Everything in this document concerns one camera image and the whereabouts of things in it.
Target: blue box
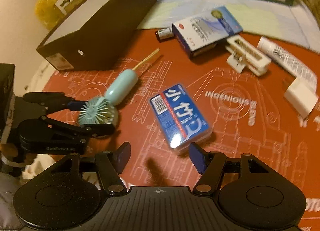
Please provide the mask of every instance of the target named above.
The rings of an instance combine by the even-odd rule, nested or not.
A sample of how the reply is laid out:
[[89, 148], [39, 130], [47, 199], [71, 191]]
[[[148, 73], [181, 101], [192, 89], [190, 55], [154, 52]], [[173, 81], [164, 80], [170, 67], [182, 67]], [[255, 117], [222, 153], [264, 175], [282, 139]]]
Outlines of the blue box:
[[204, 141], [211, 135], [212, 128], [181, 84], [149, 101], [170, 148], [181, 152], [191, 142]]

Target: circular pad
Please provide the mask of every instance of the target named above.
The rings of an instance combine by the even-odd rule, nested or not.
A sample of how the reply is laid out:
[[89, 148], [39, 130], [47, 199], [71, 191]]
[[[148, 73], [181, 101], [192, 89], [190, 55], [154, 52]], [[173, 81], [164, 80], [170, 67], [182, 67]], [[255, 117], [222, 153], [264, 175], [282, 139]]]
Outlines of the circular pad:
[[46, 207], [58, 207], [73, 197], [72, 189], [65, 186], [48, 186], [38, 191], [36, 200]]
[[256, 206], [271, 208], [279, 205], [283, 201], [283, 195], [281, 191], [275, 188], [258, 186], [247, 191], [247, 199]]
[[247, 228], [283, 229], [297, 225], [305, 209], [303, 193], [282, 176], [249, 174], [224, 186], [218, 203], [222, 211]]
[[17, 216], [35, 229], [65, 230], [90, 218], [100, 205], [99, 190], [75, 174], [34, 178], [14, 195]]

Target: blue and white box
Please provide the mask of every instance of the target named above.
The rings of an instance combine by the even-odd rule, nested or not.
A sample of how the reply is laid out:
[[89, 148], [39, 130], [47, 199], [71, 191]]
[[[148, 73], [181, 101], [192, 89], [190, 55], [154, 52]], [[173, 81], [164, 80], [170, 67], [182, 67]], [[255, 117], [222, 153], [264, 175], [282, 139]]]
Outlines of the blue and white box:
[[172, 24], [172, 32], [189, 58], [214, 48], [218, 41], [242, 31], [241, 25], [224, 6]]
[[203, 142], [212, 128], [181, 84], [150, 98], [160, 127], [170, 148], [181, 152], [192, 142]]

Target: orange mat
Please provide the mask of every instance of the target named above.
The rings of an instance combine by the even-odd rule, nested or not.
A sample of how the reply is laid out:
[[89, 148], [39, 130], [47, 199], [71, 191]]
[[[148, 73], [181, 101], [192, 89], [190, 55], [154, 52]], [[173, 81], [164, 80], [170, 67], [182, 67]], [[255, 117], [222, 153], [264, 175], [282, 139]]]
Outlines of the orange mat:
[[[189, 185], [193, 188], [200, 175], [188, 157], [177, 156], [168, 148], [148, 103], [159, 91], [182, 83], [212, 125], [213, 134], [205, 149], [218, 150], [229, 157], [251, 153], [270, 165], [302, 189], [307, 198], [300, 226], [305, 230], [310, 227], [320, 230], [320, 123], [315, 120], [320, 115], [320, 102], [309, 117], [302, 120], [283, 97], [283, 81], [290, 81], [292, 77], [274, 63], [260, 78], [249, 70], [237, 74], [226, 63], [229, 53], [223, 46], [190, 61], [176, 40], [159, 43], [154, 32], [137, 31], [126, 54], [112, 71], [55, 73], [44, 88], [44, 91], [65, 92], [77, 100], [103, 95], [121, 71], [133, 68], [154, 49], [160, 48], [163, 57], [151, 67], [145, 64], [138, 69], [140, 82], [118, 106], [120, 122], [116, 133], [109, 138], [93, 139], [86, 155], [115, 150], [129, 141], [132, 155], [121, 174], [128, 186]], [[242, 36], [254, 46], [260, 39], [259, 36]], [[320, 76], [319, 55], [274, 41]], [[222, 94], [233, 98], [217, 98]], [[242, 99], [256, 103], [255, 111], [250, 111], [247, 103], [241, 104], [239, 100]], [[77, 112], [63, 110], [52, 118], [76, 124]]]

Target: mini fan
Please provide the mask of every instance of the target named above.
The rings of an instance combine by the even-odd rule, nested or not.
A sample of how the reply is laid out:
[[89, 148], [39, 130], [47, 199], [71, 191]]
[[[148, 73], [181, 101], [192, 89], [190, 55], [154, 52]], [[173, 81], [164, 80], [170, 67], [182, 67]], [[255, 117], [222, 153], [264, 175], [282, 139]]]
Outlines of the mini fan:
[[78, 115], [80, 125], [112, 123], [116, 126], [118, 123], [118, 111], [105, 97], [90, 99], [81, 110]]

